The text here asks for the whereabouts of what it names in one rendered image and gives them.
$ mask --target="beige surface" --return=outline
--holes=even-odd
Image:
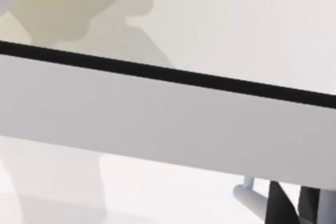
[[[330,93],[336,89],[335,5],[24,0],[1,20],[0,39]]]

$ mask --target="white floor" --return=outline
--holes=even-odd
[[[241,176],[6,137],[0,161],[0,223],[262,224],[233,197]]]

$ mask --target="black edge strip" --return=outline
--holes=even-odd
[[[0,55],[336,109],[336,96],[0,41]]]

